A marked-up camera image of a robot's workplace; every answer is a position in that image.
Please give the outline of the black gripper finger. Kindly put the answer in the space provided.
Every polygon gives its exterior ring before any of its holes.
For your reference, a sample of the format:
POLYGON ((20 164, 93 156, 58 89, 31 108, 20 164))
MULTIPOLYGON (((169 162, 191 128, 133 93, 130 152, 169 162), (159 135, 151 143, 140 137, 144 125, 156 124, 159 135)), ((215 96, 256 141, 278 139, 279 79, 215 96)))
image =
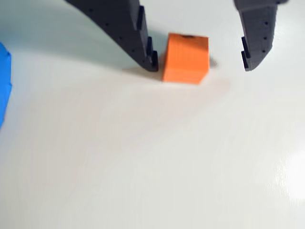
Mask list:
POLYGON ((252 71, 270 52, 275 31, 278 5, 288 0, 235 0, 244 36, 241 52, 246 71, 252 71))
POLYGON ((159 69, 157 51, 148 35, 144 6, 138 0, 69 0, 135 62, 149 72, 159 69))

